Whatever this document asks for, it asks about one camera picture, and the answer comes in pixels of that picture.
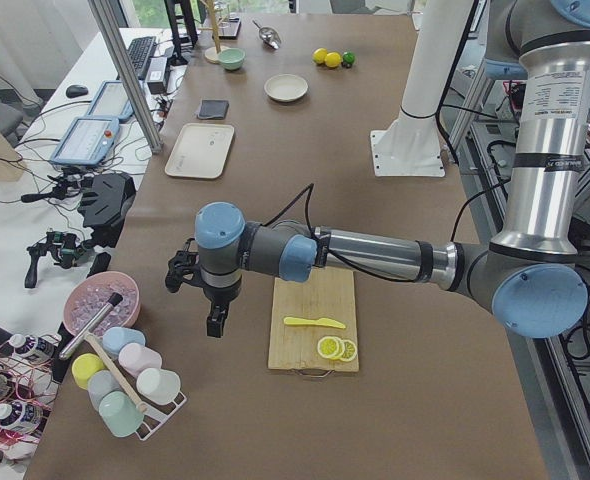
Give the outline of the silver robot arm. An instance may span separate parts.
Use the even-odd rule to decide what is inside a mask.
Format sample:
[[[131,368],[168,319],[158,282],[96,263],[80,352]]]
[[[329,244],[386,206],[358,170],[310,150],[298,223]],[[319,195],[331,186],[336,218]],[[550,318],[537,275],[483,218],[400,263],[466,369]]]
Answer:
[[[572,327],[590,301],[568,238],[590,121],[590,1],[493,2],[485,63],[492,77],[527,79],[503,227],[487,245],[436,247],[282,219],[261,224],[215,202],[198,212],[194,237],[169,261],[168,290],[202,289],[212,337],[223,333],[244,271],[303,282],[333,264],[437,284],[524,337]]]

